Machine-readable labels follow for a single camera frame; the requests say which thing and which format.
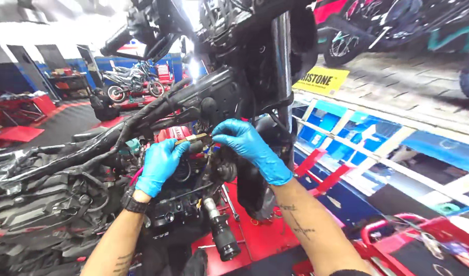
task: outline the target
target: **yellow sign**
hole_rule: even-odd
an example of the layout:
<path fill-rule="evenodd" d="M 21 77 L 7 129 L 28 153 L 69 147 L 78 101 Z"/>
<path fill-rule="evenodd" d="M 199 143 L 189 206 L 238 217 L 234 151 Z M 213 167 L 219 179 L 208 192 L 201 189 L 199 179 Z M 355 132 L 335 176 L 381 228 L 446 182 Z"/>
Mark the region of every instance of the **yellow sign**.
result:
<path fill-rule="evenodd" d="M 348 74 L 349 71 L 347 70 L 314 66 L 292 88 L 333 97 L 336 91 L 340 89 Z"/>

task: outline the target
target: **shock absorber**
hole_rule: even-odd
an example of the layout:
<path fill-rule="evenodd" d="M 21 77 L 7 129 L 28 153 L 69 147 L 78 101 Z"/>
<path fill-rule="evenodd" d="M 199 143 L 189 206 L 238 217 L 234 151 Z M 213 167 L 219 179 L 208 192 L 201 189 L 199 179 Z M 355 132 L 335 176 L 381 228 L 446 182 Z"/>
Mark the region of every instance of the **shock absorber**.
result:
<path fill-rule="evenodd" d="M 216 208 L 216 203 L 212 198 L 204 198 L 202 202 L 209 214 L 212 236 L 221 261 L 229 261 L 241 253 L 241 249 L 227 224 L 228 215 L 221 215 L 219 213 Z"/>

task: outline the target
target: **forearm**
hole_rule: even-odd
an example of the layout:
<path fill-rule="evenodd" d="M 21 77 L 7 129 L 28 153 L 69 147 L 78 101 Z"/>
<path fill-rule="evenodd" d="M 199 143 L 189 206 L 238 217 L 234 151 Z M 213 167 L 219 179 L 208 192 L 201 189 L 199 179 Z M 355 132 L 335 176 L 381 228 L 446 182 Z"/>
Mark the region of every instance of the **forearm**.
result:
<path fill-rule="evenodd" d="M 136 200 L 138 193 L 143 200 L 151 198 L 136 191 Z M 143 214 L 122 210 L 91 253 L 80 276 L 127 275 L 143 222 Z"/>
<path fill-rule="evenodd" d="M 318 276 L 342 269 L 369 273 L 333 217 L 296 179 L 272 189 L 284 220 L 301 242 Z"/>

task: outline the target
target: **mechanic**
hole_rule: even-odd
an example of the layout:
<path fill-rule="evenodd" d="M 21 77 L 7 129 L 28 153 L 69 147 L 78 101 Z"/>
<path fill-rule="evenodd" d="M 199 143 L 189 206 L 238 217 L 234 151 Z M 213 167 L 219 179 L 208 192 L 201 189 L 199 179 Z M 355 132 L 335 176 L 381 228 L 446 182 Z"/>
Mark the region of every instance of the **mechanic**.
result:
<path fill-rule="evenodd" d="M 250 123 L 228 119 L 212 135 L 213 141 L 231 147 L 260 170 L 318 276 L 368 276 L 369 268 L 333 217 L 293 178 Z M 149 202 L 175 171 L 182 153 L 190 147 L 189 142 L 175 147 L 175 142 L 168 139 L 147 150 L 144 171 L 132 196 L 136 201 Z M 143 223 L 143 214 L 123 210 L 93 250 L 81 276 L 127 275 Z"/>
<path fill-rule="evenodd" d="M 113 120 L 120 116 L 120 105 L 104 95 L 100 88 L 93 89 L 90 95 L 90 103 L 93 111 L 95 111 L 96 119 L 102 122 Z"/>

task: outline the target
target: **black wristwatch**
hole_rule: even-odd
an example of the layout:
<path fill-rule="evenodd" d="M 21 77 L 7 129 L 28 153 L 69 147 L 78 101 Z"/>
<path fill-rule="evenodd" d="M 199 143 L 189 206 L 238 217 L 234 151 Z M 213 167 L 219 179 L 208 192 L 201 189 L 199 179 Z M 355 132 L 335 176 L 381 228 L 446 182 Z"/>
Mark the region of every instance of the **black wristwatch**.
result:
<path fill-rule="evenodd" d="M 123 194 L 122 199 L 120 200 L 122 207 L 125 210 L 131 211 L 134 213 L 144 214 L 149 203 L 139 202 L 135 200 L 132 197 L 133 193 L 134 193 L 134 189 L 129 189 Z"/>

